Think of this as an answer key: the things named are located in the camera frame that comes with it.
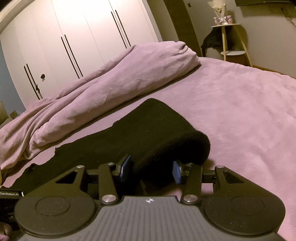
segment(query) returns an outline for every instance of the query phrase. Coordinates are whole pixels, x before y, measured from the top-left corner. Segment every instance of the wardrobe handle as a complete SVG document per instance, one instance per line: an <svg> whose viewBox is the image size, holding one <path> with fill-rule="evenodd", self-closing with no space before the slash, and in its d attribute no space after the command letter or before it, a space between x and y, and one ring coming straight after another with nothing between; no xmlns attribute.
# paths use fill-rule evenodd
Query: wardrobe handle
<svg viewBox="0 0 296 241"><path fill-rule="evenodd" d="M79 65L78 65L78 63L77 63L77 61L76 61L76 58L75 58L75 56L74 56L74 54L73 54L73 52L72 52L71 46L70 46L70 44L69 44L69 42L68 42L68 40L67 40L67 37L66 37L65 34L64 34L64 36L65 36L65 39L66 39L66 41L67 41L67 44L68 44L68 46L69 46L69 48L70 48L70 51L71 51L71 53L72 53L72 56L73 56L73 58L74 58L74 60L75 60L75 63L76 63L76 65L77 65L77 67L78 67L78 69L79 69L79 71L80 71L80 73L81 73L81 75L82 75L82 77L83 77L83 74L82 74L82 72L81 72L81 70L80 70L80 68L79 68Z"/></svg>
<svg viewBox="0 0 296 241"><path fill-rule="evenodd" d="M27 72L25 66L24 66L24 69L25 69L25 71L26 71L27 77L28 77L28 79L29 79L29 81L30 81L30 83L31 83L31 85L32 85L32 88L33 88L33 90L34 90L34 92L35 92L35 94L36 94L38 100L40 100L40 98L39 98L39 96L37 95L37 92L36 92L36 90L35 90L35 88L34 88L34 86L33 86L33 83L32 83L32 81L31 81L31 79L30 79L30 77L29 77L29 74L28 74L28 72Z"/></svg>
<svg viewBox="0 0 296 241"><path fill-rule="evenodd" d="M75 70L75 73L77 74L77 77L80 79L80 77L79 77L79 75L78 75L78 73L77 73L77 71L76 71L76 69L75 69L75 67L74 67L74 64L73 64L73 62L72 62L72 59L70 58L70 55L69 55L68 50L67 50L67 48L66 48L66 45L65 45L65 43L64 43L63 37L61 37L61 40L62 40L62 42L63 42L63 45L64 45L64 47L65 47L65 50L66 50L66 52L67 52L67 55L68 55L68 57L69 57L69 59L70 59L70 61L71 61L71 64L72 64L72 66L73 66L73 69Z"/></svg>
<svg viewBox="0 0 296 241"><path fill-rule="evenodd" d="M114 22L115 22L115 24L116 24L116 27L117 27L117 29L118 29L118 31L119 31L119 34L120 34L120 36L121 36L121 39L122 39L122 41L123 41L123 43L124 43L124 46L125 46L125 48L127 49L126 44L125 44L125 42L124 42L124 40L123 40L123 37L122 37L122 35L121 35L121 32L120 32L120 30L119 30L119 27L118 27L118 25L117 25L117 22L116 22L116 20L115 20L115 17L114 17L114 15L113 15L113 12L111 12L111 14L112 14L112 17L113 17Z"/></svg>
<svg viewBox="0 0 296 241"><path fill-rule="evenodd" d="M119 19L119 22L120 22L120 24L121 24L121 26L122 26L122 29L123 29L123 31L124 31L124 34L126 35L126 31L124 30L124 27L123 27L123 25L122 25L122 22L121 22L121 20L120 20L120 17L119 17L119 15L118 15L116 9L115 9L115 12L116 12L117 17L118 17L118 19Z"/></svg>
<svg viewBox="0 0 296 241"><path fill-rule="evenodd" d="M33 80L33 82L34 82L35 89L38 91L38 93L39 93L41 99L43 99L43 97L42 97L42 95L41 95L41 93L40 93L40 89L38 88L38 85L35 83L35 80L34 80L34 78L33 78L33 75L32 75L32 73L31 73L31 71L30 71L30 68L29 68L28 64L26 64L26 65L27 65L27 68L28 68L29 73L30 73L30 75L31 75L31 78L32 78L32 80Z"/></svg>

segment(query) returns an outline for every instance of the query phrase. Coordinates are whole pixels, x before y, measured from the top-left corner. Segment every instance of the pillow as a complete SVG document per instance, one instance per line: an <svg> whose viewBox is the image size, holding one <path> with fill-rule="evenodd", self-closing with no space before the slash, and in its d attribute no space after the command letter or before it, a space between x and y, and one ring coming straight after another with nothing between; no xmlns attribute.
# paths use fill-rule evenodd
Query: pillow
<svg viewBox="0 0 296 241"><path fill-rule="evenodd" d="M0 101L0 125L8 118L8 114L4 108L4 104Z"/></svg>

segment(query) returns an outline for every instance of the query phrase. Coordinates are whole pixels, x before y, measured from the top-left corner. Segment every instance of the pink comforter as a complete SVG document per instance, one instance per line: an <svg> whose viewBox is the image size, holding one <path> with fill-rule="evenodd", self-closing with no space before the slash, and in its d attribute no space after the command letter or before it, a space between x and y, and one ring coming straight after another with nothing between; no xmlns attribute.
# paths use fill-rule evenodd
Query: pink comforter
<svg viewBox="0 0 296 241"><path fill-rule="evenodd" d="M42 164L54 148L110 127L147 98L156 98L184 116L211 141L207 168L224 165L276 194L286 217L279 234L296 237L296 80L221 60L200 58L202 66L166 88L128 102L41 152ZM9 187L22 171L6 179Z"/></svg>
<svg viewBox="0 0 296 241"><path fill-rule="evenodd" d="M17 162L31 160L85 123L183 76L199 64L196 53L184 42L152 42L128 48L58 96L33 103L0 129L2 177Z"/></svg>

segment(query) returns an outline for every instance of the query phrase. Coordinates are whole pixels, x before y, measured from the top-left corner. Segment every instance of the wardrobe door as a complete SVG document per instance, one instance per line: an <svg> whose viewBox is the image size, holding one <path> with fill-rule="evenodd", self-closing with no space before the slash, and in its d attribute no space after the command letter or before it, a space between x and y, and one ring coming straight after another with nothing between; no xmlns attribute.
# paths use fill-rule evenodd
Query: wardrobe door
<svg viewBox="0 0 296 241"><path fill-rule="evenodd" d="M14 20L1 33L0 40L9 74L27 108L33 101L38 100L38 97L24 69L25 60L20 50Z"/></svg>
<svg viewBox="0 0 296 241"><path fill-rule="evenodd" d="M124 33L120 31L108 0L84 0L83 3L86 21L106 63L129 45L125 43Z"/></svg>
<svg viewBox="0 0 296 241"><path fill-rule="evenodd" d="M52 0L65 45L81 76L99 69L103 59L82 11L83 1Z"/></svg>
<svg viewBox="0 0 296 241"><path fill-rule="evenodd" d="M23 65L26 67L32 82L37 85L35 90L40 98L51 97L58 93L55 77L52 74L42 47L35 31L31 9L25 8L14 19L15 30L21 53L24 57Z"/></svg>
<svg viewBox="0 0 296 241"><path fill-rule="evenodd" d="M109 2L129 46L157 42L143 3L141 5L138 0L109 0Z"/></svg>
<svg viewBox="0 0 296 241"><path fill-rule="evenodd" d="M78 79L72 59L62 42L62 32L51 0L35 0L29 5L39 43L47 63L61 88Z"/></svg>

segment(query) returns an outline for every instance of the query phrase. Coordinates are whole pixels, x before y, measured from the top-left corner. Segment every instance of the blanket fold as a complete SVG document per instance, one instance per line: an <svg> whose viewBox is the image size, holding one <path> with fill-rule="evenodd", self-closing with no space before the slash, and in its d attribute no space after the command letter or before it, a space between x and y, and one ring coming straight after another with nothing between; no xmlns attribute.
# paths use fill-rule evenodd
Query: blanket fold
<svg viewBox="0 0 296 241"><path fill-rule="evenodd" d="M54 157L28 167L11 188L28 193L77 165L97 169L125 154L136 176L173 180L173 160L202 164L209 152L205 134L163 102L148 99L111 127L56 148Z"/></svg>
<svg viewBox="0 0 296 241"><path fill-rule="evenodd" d="M0 130L2 177L52 143L133 97L155 90L200 64L184 42L134 45L55 97L33 103Z"/></svg>

